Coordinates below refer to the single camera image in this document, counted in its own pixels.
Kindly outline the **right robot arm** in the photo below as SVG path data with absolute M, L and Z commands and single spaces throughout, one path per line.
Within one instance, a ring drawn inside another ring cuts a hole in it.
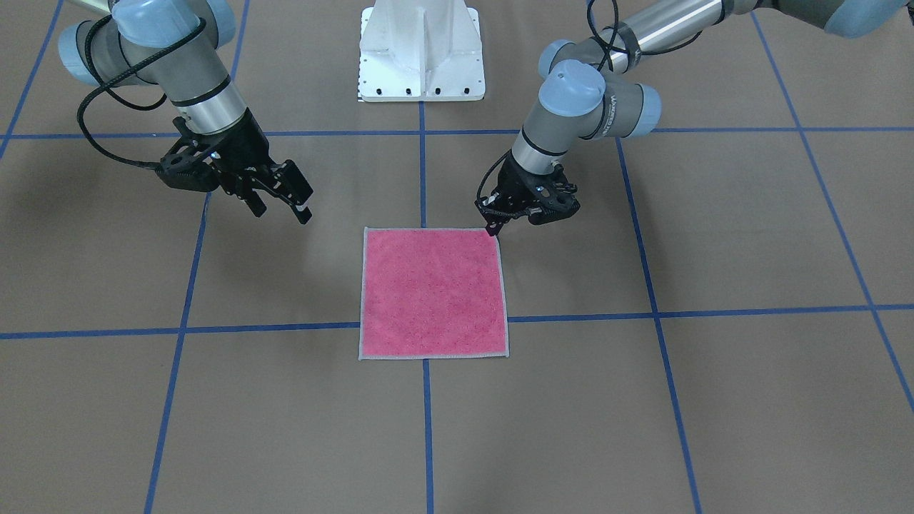
M 236 33 L 225 1 L 87 1 L 102 13 L 97 21 L 66 27 L 58 41 L 62 64 L 92 91 L 77 108 L 83 137 L 101 155 L 153 172 L 164 185 L 241 199 L 256 216 L 265 214 L 260 191 L 280 199 L 297 221 L 311 219 L 313 189 L 291 160 L 276 162 L 270 144 L 219 58 Z M 118 156 L 98 143 L 85 123 L 89 104 L 121 86 L 154 85 L 160 100 L 179 112 L 179 140 L 157 161 Z

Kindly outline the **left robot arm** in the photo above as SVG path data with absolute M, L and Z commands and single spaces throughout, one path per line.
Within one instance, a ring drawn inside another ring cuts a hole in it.
M 708 27 L 756 9 L 856 39 L 909 6 L 908 1 L 658 1 L 598 29 L 588 2 L 590 38 L 559 39 L 541 53 L 543 82 L 536 102 L 512 147 L 491 167 L 497 175 L 493 190 L 477 192 L 486 232 L 496 236 L 513 219 L 539 226 L 572 217 L 580 203 L 562 162 L 574 143 L 646 136 L 657 126 L 659 93 L 623 78 L 644 59 L 683 49 Z

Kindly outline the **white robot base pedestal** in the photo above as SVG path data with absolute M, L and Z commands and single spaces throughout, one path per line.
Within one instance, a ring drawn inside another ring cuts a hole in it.
M 480 14 L 463 1 L 376 1 L 360 16 L 363 102 L 486 97 Z

